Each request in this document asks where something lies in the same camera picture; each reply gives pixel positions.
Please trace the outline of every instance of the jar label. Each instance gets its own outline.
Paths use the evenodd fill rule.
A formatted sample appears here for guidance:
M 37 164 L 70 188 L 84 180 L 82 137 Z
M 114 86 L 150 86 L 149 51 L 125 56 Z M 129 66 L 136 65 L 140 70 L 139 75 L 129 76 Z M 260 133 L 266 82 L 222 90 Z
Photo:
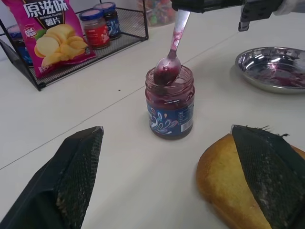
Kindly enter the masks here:
M 95 29 L 85 29 L 85 33 L 92 46 L 103 46 L 110 41 L 106 24 Z
M 164 110 L 147 104 L 150 127 L 168 136 L 178 136 L 193 125 L 194 102 L 177 110 Z
M 107 19 L 106 23 L 110 37 L 116 36 L 119 33 L 121 33 L 120 23 L 118 18 L 110 19 L 110 20 Z

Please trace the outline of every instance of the bread slice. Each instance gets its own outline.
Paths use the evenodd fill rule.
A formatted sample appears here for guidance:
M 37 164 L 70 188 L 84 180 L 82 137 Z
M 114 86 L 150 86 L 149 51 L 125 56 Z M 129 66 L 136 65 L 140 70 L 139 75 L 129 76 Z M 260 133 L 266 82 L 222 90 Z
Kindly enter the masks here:
M 305 159 L 305 152 L 293 149 Z M 215 142 L 201 156 L 196 181 L 231 229 L 271 229 L 244 178 L 232 135 Z

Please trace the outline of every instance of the table surface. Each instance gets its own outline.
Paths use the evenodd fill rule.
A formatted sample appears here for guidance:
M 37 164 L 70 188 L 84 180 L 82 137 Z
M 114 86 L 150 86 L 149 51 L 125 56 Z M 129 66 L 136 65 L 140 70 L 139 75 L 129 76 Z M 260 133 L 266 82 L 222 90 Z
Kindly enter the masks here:
M 305 49 L 305 15 L 272 16 L 238 33 L 239 12 L 191 14 L 178 56 L 195 78 L 194 127 L 179 141 L 150 131 L 144 98 L 145 74 L 166 56 L 173 25 L 151 29 L 148 41 L 42 92 L 9 61 L 0 62 L 0 220 L 66 137 L 102 125 L 99 168 L 83 229 L 226 229 L 195 185 L 205 149 L 232 124 L 269 125 L 305 148 L 304 95 L 260 91 L 234 68 L 236 56 L 247 49 Z

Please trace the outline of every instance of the jar lid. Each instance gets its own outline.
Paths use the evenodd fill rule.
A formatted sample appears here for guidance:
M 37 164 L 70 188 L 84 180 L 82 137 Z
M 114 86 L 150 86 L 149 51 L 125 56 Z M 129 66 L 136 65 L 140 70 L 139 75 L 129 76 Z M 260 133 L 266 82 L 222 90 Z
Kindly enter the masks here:
M 80 13 L 79 17 L 82 21 L 91 21 L 102 18 L 104 16 L 103 11 L 99 9 L 89 9 Z
M 12 39 L 22 39 L 22 35 L 18 25 L 12 25 L 6 28 Z
M 104 13 L 109 13 L 111 11 L 115 11 L 116 5 L 114 2 L 104 2 L 95 5 L 93 8 L 103 10 Z

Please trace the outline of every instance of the pink chip bag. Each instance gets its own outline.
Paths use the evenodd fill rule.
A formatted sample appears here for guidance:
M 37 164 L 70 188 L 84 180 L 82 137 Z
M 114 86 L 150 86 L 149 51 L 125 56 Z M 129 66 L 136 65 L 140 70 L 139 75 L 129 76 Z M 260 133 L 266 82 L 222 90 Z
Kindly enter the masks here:
M 13 13 L 37 78 L 96 57 L 69 0 L 2 0 Z

